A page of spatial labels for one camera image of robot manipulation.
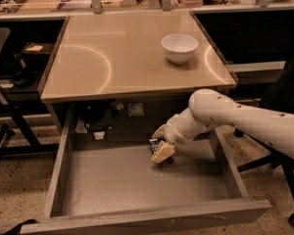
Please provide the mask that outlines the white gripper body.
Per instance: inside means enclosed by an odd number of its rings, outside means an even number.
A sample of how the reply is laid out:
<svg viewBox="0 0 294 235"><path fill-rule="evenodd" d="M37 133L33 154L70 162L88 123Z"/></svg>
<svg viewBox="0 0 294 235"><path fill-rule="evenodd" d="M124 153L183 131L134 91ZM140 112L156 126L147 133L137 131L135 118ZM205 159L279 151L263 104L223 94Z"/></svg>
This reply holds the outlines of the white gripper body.
<svg viewBox="0 0 294 235"><path fill-rule="evenodd" d="M165 126L165 139L175 145L184 146L194 138L191 121L187 117L174 115Z"/></svg>

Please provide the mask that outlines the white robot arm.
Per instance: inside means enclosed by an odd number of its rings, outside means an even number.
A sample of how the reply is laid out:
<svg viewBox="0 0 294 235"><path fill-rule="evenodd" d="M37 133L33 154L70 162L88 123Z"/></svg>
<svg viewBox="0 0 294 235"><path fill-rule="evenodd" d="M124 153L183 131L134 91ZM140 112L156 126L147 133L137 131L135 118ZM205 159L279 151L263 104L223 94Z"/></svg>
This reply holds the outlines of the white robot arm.
<svg viewBox="0 0 294 235"><path fill-rule="evenodd" d="M234 102L212 89L200 89L188 107L171 117L153 136L160 140L152 161L159 164L175 150L221 125L231 125L294 160L294 115Z"/></svg>

